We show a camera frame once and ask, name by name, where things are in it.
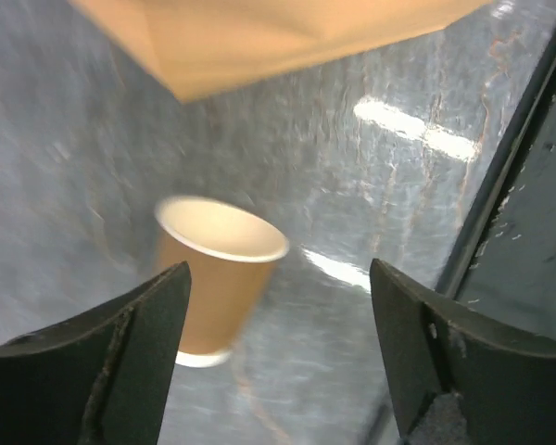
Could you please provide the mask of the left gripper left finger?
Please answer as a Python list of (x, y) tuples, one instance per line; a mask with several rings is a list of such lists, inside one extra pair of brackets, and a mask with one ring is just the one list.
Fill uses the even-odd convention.
[(155, 444), (187, 312), (182, 262), (0, 345), (0, 444)]

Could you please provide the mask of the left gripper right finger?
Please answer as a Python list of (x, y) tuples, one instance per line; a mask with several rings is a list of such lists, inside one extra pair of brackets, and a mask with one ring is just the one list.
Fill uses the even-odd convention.
[(491, 319), (373, 260), (373, 313), (402, 437), (459, 401), (473, 444), (556, 444), (556, 340)]

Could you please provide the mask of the single brown paper cup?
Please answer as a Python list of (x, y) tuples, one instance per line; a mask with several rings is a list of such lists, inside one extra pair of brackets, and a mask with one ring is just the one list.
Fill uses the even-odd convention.
[(191, 290), (176, 363), (226, 362), (278, 261), (287, 237), (259, 216), (219, 200), (173, 196), (155, 208), (157, 268), (186, 262)]

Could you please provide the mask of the brown paper bag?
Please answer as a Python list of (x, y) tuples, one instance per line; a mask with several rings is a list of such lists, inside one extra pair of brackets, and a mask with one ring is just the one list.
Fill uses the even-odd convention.
[(480, 1), (125, 1), (73, 6), (181, 101), (436, 32)]

